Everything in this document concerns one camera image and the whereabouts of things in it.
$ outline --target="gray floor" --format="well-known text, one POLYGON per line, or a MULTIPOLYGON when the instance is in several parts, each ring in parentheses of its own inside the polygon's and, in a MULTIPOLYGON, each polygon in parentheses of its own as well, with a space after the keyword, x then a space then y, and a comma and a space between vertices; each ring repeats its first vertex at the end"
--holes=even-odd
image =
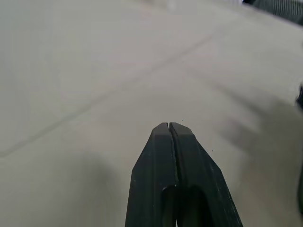
POLYGON ((228 2, 0 3, 0 226, 124 225, 153 127, 190 127, 246 227, 301 226, 301 28, 228 2))

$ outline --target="black plastic part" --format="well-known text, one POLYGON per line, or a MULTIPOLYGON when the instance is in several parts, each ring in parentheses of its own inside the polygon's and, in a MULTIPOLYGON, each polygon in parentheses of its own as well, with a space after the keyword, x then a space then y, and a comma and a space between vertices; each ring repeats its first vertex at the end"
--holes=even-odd
POLYGON ((154 128, 132 171, 125 227, 162 227, 162 193, 178 185, 173 149, 168 124, 154 128))
POLYGON ((302 85, 299 88, 300 94, 296 100, 297 104, 300 106, 301 109, 303 109, 303 87, 302 85))
MULTIPOLYGON (((178 123, 170 123, 169 130, 174 140, 178 177, 183 191, 198 188, 202 194, 202 223, 199 226, 243 226, 220 168, 199 144, 192 131, 178 123)), ((181 200, 180 207, 186 207, 185 203, 186 198, 181 200)), ((179 219, 184 219, 182 214, 184 212, 181 211, 179 219)))
POLYGON ((220 168, 177 123, 152 130, 131 178, 125 227, 242 227, 220 168))

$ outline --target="dark object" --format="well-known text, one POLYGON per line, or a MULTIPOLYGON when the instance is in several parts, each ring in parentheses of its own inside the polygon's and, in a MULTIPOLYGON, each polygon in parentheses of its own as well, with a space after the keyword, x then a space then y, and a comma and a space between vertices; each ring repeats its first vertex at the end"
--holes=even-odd
POLYGON ((303 3, 300 0, 244 0, 243 2, 303 25, 303 3))
POLYGON ((297 104, 303 109, 303 87, 302 85, 300 86, 300 94, 296 100, 297 104))
MULTIPOLYGON (((300 94, 296 100, 297 104, 303 109, 303 87, 300 86, 300 94)), ((299 179, 299 187, 298 187, 298 204, 299 204, 299 211, 303 214, 303 167, 300 174, 299 179)))
POLYGON ((242 227, 221 170, 177 123, 154 128, 129 190, 125 227, 242 227))

